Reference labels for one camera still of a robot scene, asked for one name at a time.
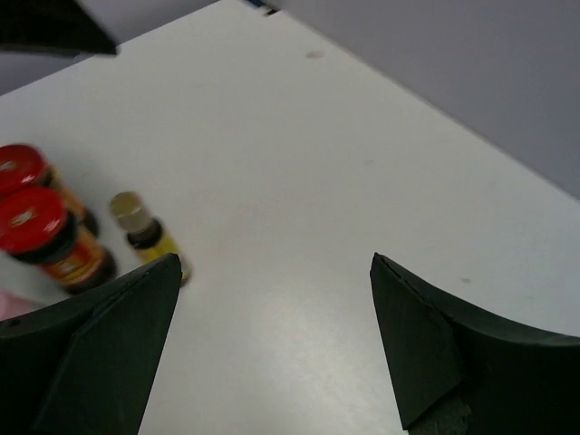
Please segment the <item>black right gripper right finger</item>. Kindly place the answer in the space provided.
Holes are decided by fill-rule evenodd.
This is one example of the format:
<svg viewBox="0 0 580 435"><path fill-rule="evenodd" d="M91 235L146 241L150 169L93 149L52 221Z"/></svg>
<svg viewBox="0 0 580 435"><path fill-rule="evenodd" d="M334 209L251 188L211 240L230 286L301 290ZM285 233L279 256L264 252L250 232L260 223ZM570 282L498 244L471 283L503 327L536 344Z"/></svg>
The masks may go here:
<svg viewBox="0 0 580 435"><path fill-rule="evenodd" d="M579 340L492 314L383 255L372 298L410 434L576 434Z"/></svg>

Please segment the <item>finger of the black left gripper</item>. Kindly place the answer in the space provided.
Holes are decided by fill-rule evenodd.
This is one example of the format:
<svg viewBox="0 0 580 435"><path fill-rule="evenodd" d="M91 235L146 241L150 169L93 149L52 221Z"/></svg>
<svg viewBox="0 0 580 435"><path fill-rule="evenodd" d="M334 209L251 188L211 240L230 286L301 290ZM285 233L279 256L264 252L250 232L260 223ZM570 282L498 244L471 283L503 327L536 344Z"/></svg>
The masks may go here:
<svg viewBox="0 0 580 435"><path fill-rule="evenodd" d="M68 58L115 56L118 43L76 1L2 0L1 50Z"/></svg>

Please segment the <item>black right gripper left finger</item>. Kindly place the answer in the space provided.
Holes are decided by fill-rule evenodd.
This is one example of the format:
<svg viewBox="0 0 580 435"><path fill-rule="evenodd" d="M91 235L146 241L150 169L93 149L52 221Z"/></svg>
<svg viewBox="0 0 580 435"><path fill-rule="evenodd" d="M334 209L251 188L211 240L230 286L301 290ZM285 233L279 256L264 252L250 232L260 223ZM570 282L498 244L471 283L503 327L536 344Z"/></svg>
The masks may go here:
<svg viewBox="0 0 580 435"><path fill-rule="evenodd" d="M136 434L181 285L168 254L1 323L4 434Z"/></svg>

